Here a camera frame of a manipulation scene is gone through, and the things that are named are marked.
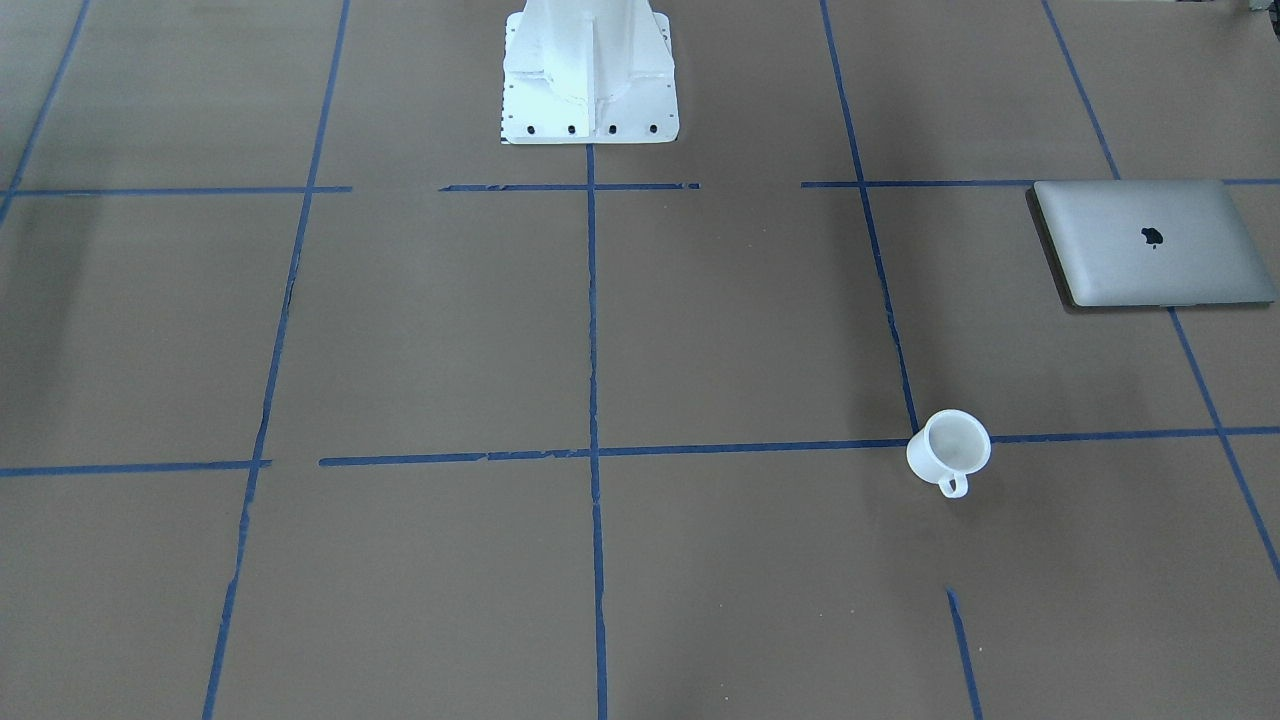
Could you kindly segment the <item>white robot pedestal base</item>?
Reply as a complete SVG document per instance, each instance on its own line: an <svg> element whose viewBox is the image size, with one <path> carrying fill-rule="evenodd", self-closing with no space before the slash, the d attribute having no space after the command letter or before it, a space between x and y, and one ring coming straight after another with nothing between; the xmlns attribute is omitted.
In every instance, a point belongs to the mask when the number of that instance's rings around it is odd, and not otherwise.
<svg viewBox="0 0 1280 720"><path fill-rule="evenodd" d="M649 1L527 1L504 24L500 141L669 143L669 18Z"/></svg>

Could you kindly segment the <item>white ceramic cup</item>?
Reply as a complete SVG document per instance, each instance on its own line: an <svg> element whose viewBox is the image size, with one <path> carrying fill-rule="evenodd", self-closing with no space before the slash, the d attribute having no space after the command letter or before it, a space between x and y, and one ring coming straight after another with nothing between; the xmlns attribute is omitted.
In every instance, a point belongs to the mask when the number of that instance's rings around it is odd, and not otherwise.
<svg viewBox="0 0 1280 720"><path fill-rule="evenodd" d="M945 409L933 414L910 438L906 461L920 480L936 486L945 498L963 498L970 475L989 461L992 439L970 413Z"/></svg>

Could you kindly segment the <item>silver closed laptop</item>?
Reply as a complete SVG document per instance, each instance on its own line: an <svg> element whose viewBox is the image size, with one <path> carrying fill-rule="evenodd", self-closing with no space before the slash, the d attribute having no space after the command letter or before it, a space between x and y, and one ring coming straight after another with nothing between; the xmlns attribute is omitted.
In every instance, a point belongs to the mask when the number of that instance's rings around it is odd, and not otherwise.
<svg viewBox="0 0 1280 720"><path fill-rule="evenodd" d="M1074 307L1277 301L1220 179L1041 179L1030 191Z"/></svg>

